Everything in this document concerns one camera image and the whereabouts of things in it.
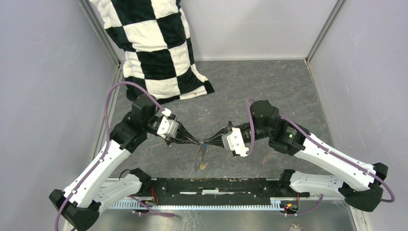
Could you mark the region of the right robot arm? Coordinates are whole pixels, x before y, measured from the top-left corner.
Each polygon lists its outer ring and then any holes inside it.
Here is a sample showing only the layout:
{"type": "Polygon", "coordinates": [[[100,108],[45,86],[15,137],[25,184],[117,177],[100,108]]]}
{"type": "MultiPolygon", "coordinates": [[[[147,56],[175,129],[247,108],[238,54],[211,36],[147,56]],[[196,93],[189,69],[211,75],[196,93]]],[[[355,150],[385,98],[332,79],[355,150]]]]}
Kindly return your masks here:
{"type": "Polygon", "coordinates": [[[306,128],[281,115],[267,100],[247,100],[249,121],[228,125],[205,144],[231,151],[235,157],[248,156],[255,141],[268,139],[274,151],[308,161],[328,172],[327,175],[306,174],[286,169],[278,180],[283,196],[319,195],[343,199],[348,205],[372,212],[383,202],[388,166],[356,160],[331,147],[306,128]]]}

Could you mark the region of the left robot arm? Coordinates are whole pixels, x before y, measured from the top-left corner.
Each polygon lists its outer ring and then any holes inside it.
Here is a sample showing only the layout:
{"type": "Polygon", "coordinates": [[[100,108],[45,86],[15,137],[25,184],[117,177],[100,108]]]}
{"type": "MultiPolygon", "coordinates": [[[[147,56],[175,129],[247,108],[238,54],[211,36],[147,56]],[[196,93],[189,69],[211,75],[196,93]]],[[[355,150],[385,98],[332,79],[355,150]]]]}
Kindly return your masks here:
{"type": "Polygon", "coordinates": [[[58,217],[64,217],[75,230],[86,231],[104,210],[124,197],[135,193],[146,196],[151,191],[151,183],[135,170],[104,190],[101,186],[113,170],[147,140],[148,134],[162,138],[168,146],[201,143],[177,121],[175,114],[168,109],[161,110],[154,97],[138,96],[131,111],[115,125],[105,146],[81,175],[65,189],[50,193],[49,199],[58,217]]]}

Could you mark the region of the metal key organizer plate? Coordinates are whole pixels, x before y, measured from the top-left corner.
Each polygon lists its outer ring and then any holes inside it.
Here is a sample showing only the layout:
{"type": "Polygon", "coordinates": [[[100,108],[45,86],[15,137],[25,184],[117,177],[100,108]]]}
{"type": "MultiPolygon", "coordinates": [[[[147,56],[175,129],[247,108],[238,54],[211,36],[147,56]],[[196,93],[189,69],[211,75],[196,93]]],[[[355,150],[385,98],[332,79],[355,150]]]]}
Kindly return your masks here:
{"type": "Polygon", "coordinates": [[[198,148],[197,156],[196,156],[195,163],[194,163],[194,171],[195,172],[198,172],[198,170],[200,170],[199,166],[200,166],[200,164],[203,163],[203,161],[205,159],[205,156],[206,156],[206,153],[208,151],[208,150],[207,151],[203,150],[203,144],[205,144],[204,143],[205,138],[207,138],[207,137],[204,137],[202,139],[203,143],[201,145],[199,145],[199,148],[198,148]]]}

